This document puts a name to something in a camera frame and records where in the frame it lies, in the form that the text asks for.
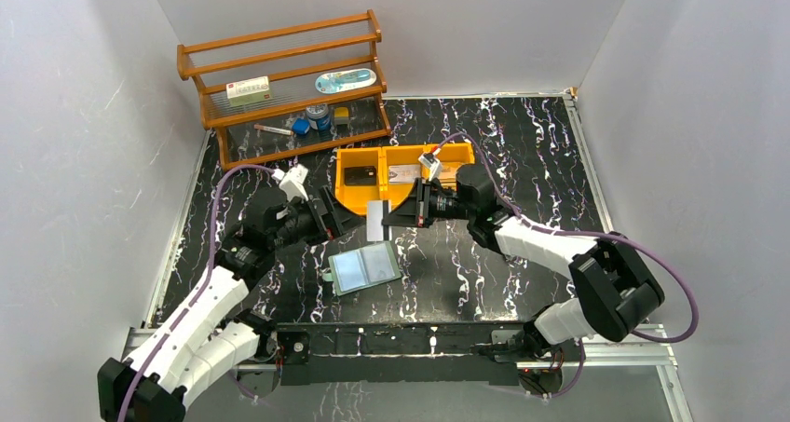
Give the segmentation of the white magnetic stripe card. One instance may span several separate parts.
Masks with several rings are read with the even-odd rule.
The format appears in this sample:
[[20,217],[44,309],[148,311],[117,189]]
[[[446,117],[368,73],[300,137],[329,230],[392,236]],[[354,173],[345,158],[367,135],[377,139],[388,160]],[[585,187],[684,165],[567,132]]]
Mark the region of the white magnetic stripe card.
[[368,242],[383,242],[391,240],[391,229],[384,224],[390,212],[388,200],[371,200],[367,203],[366,211],[366,237]]

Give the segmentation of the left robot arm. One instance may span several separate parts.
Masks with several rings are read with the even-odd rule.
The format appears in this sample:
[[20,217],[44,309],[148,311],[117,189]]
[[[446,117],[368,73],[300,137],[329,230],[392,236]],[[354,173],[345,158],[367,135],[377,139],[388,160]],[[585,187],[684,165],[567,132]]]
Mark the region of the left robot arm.
[[97,373],[103,421],[182,421],[197,397],[234,366],[277,354],[277,325],[244,311],[221,323],[274,265],[277,251],[319,245],[362,225],[323,186],[232,226],[197,286],[150,337]]

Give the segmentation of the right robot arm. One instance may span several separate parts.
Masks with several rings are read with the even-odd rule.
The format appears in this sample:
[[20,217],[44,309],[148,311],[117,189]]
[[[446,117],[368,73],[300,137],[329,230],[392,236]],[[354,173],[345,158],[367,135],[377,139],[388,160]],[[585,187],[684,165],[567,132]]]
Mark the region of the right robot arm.
[[528,224],[500,198],[481,165],[466,164],[455,188],[418,179],[407,198],[369,225],[427,228],[437,220],[464,220],[481,247],[565,275],[575,298],[543,307],[510,342],[538,361],[562,343],[595,334],[619,342],[664,302],[665,295],[635,248],[616,233],[590,237]]

